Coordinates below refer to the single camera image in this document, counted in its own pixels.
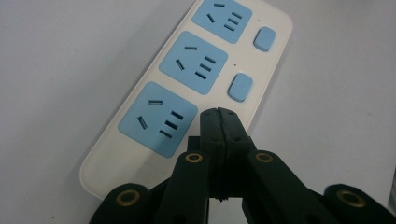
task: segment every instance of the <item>power switch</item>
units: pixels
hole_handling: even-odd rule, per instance
[[[254,47],[264,52],[270,50],[274,43],[276,33],[269,27],[262,27],[254,39]]]
[[[250,92],[253,80],[251,77],[239,73],[233,79],[230,89],[228,89],[228,95],[237,102],[243,102]]]

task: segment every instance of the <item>white surface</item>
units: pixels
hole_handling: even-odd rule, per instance
[[[213,107],[230,109],[238,114],[246,129],[250,126],[263,93],[276,69],[276,64],[286,47],[292,22],[284,12],[265,2],[240,0],[240,4],[252,11],[252,16],[238,42],[231,45],[192,22],[191,18],[202,2],[196,1],[191,7],[183,22],[180,23],[145,75],[136,84],[132,93],[110,121],[81,165],[81,183],[94,196],[104,199],[111,190],[125,183],[138,183],[152,189],[158,183],[163,182],[172,174],[178,155],[186,151],[188,136],[198,136],[200,134],[200,114],[207,109]],[[268,52],[262,52],[253,46],[253,40],[263,26],[268,26],[276,32],[276,39]],[[180,34],[186,31],[199,36],[228,54],[227,62],[222,66],[210,92],[205,95],[164,75],[159,70],[159,64],[163,61],[169,49],[174,45]],[[233,82],[234,76],[238,73],[248,74],[254,79],[248,98],[243,103],[236,102],[227,95],[227,90]],[[149,82],[155,82],[181,96],[197,106],[198,109],[198,113],[178,146],[175,155],[169,159],[121,133],[118,128],[120,121],[131,104],[134,103],[137,95]]]
[[[87,223],[78,169],[192,1],[0,2],[0,223]],[[386,204],[396,164],[396,1],[269,1],[294,29],[249,130],[311,189]],[[243,223],[224,203],[211,223]]]

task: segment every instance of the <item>socket hole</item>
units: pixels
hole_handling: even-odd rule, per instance
[[[177,130],[177,125],[172,123],[171,121],[167,120],[165,122],[165,124],[168,125],[169,127],[173,128],[173,129]]]
[[[236,12],[232,12],[231,14],[233,14],[233,16],[235,16],[235,17],[237,17],[239,19],[242,19],[242,16],[239,15],[238,13],[236,13]]]
[[[199,72],[195,72],[195,75],[197,75],[198,77],[200,77],[201,79],[205,80],[206,76],[204,76],[203,74],[199,73]]]
[[[142,125],[143,129],[147,129],[148,125],[146,124],[145,120],[142,118],[142,116],[140,116],[139,118],[137,118],[139,120],[140,125]]]
[[[178,119],[183,119],[183,118],[184,118],[183,116],[181,116],[180,114],[178,114],[177,112],[175,112],[175,111],[173,111],[173,110],[172,110],[172,112],[171,112],[171,115],[175,116],[175,117],[178,118]]]
[[[215,23],[215,19],[213,19],[212,15],[206,14],[206,16],[209,18],[209,20],[210,20],[212,23]]]
[[[178,65],[178,67],[180,68],[180,70],[184,70],[184,66],[179,59],[176,60],[176,63]]]
[[[231,26],[229,26],[227,24],[224,24],[224,27],[229,29],[229,30],[231,30],[232,32],[235,30],[233,27],[231,27]]]
[[[167,137],[167,138],[169,138],[169,139],[172,138],[172,135],[171,135],[170,133],[167,133],[167,132],[165,132],[165,131],[163,131],[163,130],[160,130],[160,133],[163,134],[165,137]]]
[[[215,61],[214,59],[209,58],[209,57],[207,57],[207,56],[205,56],[205,60],[207,60],[207,61],[210,62],[210,63],[216,63],[216,61]]]
[[[228,18],[228,21],[232,22],[232,23],[235,24],[235,25],[238,25],[238,24],[239,24],[239,22],[237,22],[237,21],[235,21],[235,20],[233,20],[233,19],[231,19],[231,18]]]
[[[162,100],[149,100],[148,104],[149,105],[162,105],[163,101]]]
[[[205,69],[206,71],[208,71],[208,72],[212,71],[212,69],[211,69],[210,67],[204,65],[203,63],[201,63],[199,66],[202,67],[202,68],[204,68],[204,69]]]
[[[198,50],[198,48],[197,48],[197,47],[191,47],[191,46],[186,46],[186,47],[184,47],[184,49]]]

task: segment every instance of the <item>power strip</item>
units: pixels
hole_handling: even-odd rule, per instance
[[[247,129],[291,30],[261,0],[196,1],[83,162],[83,187],[103,199],[129,182],[156,186],[208,108],[236,112]]]

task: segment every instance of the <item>screw hole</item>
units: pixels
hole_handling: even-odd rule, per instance
[[[189,155],[186,156],[186,161],[192,162],[192,163],[197,163],[202,161],[203,157],[198,154],[198,153],[190,153]]]
[[[262,162],[271,162],[274,160],[274,158],[267,153],[261,152],[261,153],[256,154],[256,160],[262,161]]]
[[[361,196],[346,189],[339,189],[337,191],[337,197],[343,203],[346,203],[352,207],[362,208],[366,205],[366,201],[364,201]]]
[[[130,206],[139,201],[140,193],[135,189],[127,189],[121,192],[116,199],[118,205],[122,207]]]

